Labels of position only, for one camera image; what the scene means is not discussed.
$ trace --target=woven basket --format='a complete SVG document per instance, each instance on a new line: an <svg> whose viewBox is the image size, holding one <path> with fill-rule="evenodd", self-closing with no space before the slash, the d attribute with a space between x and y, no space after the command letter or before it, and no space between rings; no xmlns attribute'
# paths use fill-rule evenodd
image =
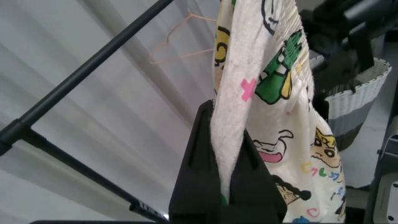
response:
<svg viewBox="0 0 398 224"><path fill-rule="evenodd" d="M311 59L311 67L322 60L322 56ZM348 85L336 86L328 92L325 99L329 103L328 123L339 151L353 143L390 71L388 62L375 58L374 66L355 78L355 93Z"/></svg>

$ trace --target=wire hanger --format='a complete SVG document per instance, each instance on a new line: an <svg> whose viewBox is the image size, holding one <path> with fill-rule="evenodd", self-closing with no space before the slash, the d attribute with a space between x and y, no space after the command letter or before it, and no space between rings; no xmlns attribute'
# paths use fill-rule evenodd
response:
<svg viewBox="0 0 398 224"><path fill-rule="evenodd" d="M205 52L210 52L210 51L213 50L213 49L200 50L200 51L195 52L195 53L190 53L190 54L186 54L186 55L181 55L181 56L177 56L177 57L172 57L172 58L168 58L168 59L164 59L164 60L152 60L152 58L154 58L153 56L154 56L154 54L155 54L156 52L158 52L160 49L164 48L167 44L169 44L170 35L171 35L178 27L180 27L182 24L186 23L190 18L196 17L196 18L199 18L199 19L204 19L204 20L208 20L208 21L217 22L217 21L214 20L214 19L210 19L210 18L206 18L206 17L202 17L202 16L198 16L198 15L192 14L191 10L189 10L189 9L188 9L188 12L189 12L189 16L187 16L180 24L178 24L177 26L175 26L175 27L172 29L172 31L167 35L166 41L160 43L158 46L156 46L156 47L153 49L153 51L149 52L149 62L150 62L150 63L152 63L152 64L167 63L167 62L171 62L171 61L176 60L176 59L191 57L191 56L194 56L194 55L203 54L203 53L205 53Z"/></svg>

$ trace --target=gray floor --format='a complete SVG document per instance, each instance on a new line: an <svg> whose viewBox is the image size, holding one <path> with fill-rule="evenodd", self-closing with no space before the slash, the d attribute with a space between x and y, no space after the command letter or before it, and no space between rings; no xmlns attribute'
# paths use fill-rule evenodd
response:
<svg viewBox="0 0 398 224"><path fill-rule="evenodd" d="M392 72L380 90L354 143L341 152L346 184L362 187L371 183L392 107L398 78L398 43L386 43L382 58L392 65Z"/></svg>

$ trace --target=black clothes rack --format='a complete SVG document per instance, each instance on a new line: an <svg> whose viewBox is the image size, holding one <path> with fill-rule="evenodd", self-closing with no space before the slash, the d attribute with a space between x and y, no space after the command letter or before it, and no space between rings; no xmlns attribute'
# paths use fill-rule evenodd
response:
<svg viewBox="0 0 398 224"><path fill-rule="evenodd" d="M130 211L136 212L143 217L156 222L167 222L162 214L156 212L148 205L141 202L116 184L109 181L99 173L90 169L74 157L70 156L45 137L31 129L43 115L51 110L60 100L70 93L79 83L98 68L108 59L117 49L123 46L132 36L140 31L149 21L165 9L173 0L158 0L146 12L139 16L134 22L128 25L122 32L109 41L101 50L95 53L83 65L69 75L61 84L55 87L50 93L43 97L31 109L24 113L20 118L15 119L0 131L0 156L12 149L12 145L23 140L35 146L60 162L66 164L85 177L91 179L110 192L128 201L131 205Z"/></svg>

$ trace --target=white cloth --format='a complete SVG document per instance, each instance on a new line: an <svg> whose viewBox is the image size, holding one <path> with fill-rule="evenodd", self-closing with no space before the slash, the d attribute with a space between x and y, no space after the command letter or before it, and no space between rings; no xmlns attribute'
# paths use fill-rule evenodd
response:
<svg viewBox="0 0 398 224"><path fill-rule="evenodd" d="M295 1L222 1L214 60L210 128L222 194L228 200L247 128L288 205L284 222L343 222L341 159L311 104L308 45Z"/></svg>

